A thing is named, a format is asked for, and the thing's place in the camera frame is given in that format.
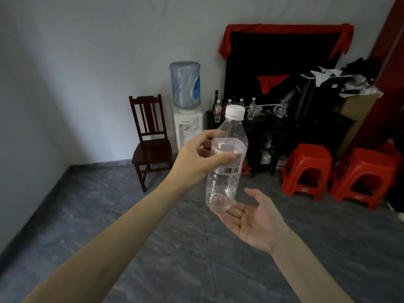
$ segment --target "white bottle cap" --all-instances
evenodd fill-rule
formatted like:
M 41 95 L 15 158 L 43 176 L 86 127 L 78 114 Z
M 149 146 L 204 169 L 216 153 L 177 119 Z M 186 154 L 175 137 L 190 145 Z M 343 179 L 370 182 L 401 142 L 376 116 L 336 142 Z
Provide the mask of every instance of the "white bottle cap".
M 242 121 L 244 119 L 244 113 L 246 109 L 240 105 L 228 105 L 226 107 L 226 118 L 236 121 Z

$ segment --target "red cloth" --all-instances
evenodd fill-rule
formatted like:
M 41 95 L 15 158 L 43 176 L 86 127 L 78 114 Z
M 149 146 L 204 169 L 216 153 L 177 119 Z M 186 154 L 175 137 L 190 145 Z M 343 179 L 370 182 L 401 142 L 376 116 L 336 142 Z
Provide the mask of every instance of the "red cloth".
M 263 34 L 329 34 L 341 33 L 329 59 L 336 53 L 348 52 L 354 26 L 344 23 L 341 25 L 275 25 L 275 24 L 229 24 L 223 35 L 219 48 L 220 55 L 226 59 L 231 53 L 230 34 L 231 32 L 241 33 L 263 33 Z
M 270 92 L 271 88 L 283 82 L 290 74 L 284 76 L 258 76 L 257 79 L 261 83 L 261 91 L 263 94 Z

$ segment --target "floor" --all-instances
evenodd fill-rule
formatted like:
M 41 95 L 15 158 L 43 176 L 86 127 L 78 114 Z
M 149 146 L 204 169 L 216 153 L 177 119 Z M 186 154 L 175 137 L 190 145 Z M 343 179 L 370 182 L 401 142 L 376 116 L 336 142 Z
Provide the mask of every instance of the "floor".
M 149 174 L 155 188 L 166 173 Z M 404 297 L 404 224 L 325 196 L 285 196 L 277 176 L 243 176 L 269 195 L 286 222 L 357 302 Z M 0 277 L 0 302 L 20 302 L 53 269 L 144 196 L 133 166 L 82 170 L 64 183 Z M 205 181 L 167 214 L 105 302 L 298 302 L 269 255 L 236 238 L 205 206 Z

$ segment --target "forearm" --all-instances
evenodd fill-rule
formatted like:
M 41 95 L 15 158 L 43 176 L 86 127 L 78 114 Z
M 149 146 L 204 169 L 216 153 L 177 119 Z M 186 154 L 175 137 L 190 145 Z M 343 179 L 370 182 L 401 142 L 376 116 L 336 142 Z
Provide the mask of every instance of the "forearm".
M 291 229 L 284 231 L 272 256 L 302 303 L 354 302 Z
M 163 182 L 56 269 L 24 302 L 101 302 L 181 194 L 175 185 Z

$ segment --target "tile grout line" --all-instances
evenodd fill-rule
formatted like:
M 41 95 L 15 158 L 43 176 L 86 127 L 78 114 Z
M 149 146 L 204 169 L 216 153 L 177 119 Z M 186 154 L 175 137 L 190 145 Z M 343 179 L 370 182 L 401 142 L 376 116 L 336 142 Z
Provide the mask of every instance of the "tile grout line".
M 209 255 L 210 269 L 212 270 L 212 278 L 213 278 L 213 285 L 214 285 L 214 287 L 215 287 L 216 300 L 217 300 L 217 302 L 219 303 L 219 296 L 218 296 L 218 294 L 217 294 L 216 281 L 215 281 L 215 273 L 213 272 L 212 257 L 210 256 L 208 232 L 206 231 L 205 215 L 202 215 L 202 221 L 203 221 L 203 226 L 204 226 L 204 229 L 205 229 L 206 243 L 207 243 L 207 245 L 208 245 L 208 255 Z

